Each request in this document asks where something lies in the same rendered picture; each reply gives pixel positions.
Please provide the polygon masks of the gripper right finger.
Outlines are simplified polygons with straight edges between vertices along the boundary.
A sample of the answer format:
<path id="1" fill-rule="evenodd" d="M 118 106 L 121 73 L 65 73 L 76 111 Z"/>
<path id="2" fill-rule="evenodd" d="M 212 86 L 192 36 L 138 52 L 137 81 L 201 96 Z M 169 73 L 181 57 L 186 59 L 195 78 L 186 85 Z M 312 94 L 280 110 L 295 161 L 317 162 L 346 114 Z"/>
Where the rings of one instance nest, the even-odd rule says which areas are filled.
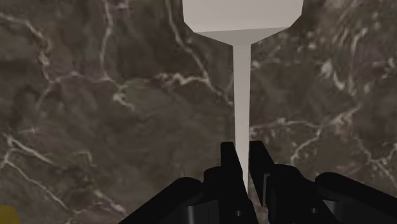
<path id="1" fill-rule="evenodd" d="M 314 181 L 249 143 L 249 173 L 269 224 L 397 224 L 397 198 L 335 172 Z"/>

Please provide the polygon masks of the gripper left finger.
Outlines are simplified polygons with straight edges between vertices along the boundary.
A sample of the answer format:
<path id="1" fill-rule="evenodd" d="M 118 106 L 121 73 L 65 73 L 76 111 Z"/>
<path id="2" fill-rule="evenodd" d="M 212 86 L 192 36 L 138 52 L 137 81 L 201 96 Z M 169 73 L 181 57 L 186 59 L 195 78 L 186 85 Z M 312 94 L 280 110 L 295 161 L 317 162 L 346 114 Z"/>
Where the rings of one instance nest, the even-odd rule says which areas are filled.
<path id="1" fill-rule="evenodd" d="M 203 181 L 178 178 L 118 224 L 258 224 L 234 144 L 222 142 L 220 152 Z"/>

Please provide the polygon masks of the white spatula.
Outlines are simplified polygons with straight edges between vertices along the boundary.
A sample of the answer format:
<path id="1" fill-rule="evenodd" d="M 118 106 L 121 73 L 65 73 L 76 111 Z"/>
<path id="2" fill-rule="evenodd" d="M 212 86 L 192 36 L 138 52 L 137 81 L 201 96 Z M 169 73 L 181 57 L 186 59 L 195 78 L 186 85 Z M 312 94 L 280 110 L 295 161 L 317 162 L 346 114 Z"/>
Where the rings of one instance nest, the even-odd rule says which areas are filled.
<path id="1" fill-rule="evenodd" d="M 290 27 L 303 0 L 182 0 L 195 33 L 233 46 L 235 147 L 248 186 L 251 45 Z"/>

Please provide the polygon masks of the yellow object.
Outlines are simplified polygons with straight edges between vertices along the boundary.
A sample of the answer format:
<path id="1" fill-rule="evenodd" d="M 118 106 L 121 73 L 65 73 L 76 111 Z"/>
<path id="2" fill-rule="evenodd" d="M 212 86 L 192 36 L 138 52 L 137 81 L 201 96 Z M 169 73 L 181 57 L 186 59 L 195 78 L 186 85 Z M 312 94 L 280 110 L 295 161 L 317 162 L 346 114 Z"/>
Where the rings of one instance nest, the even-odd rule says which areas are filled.
<path id="1" fill-rule="evenodd" d="M 21 224 L 16 210 L 9 205 L 0 206 L 0 224 Z"/>

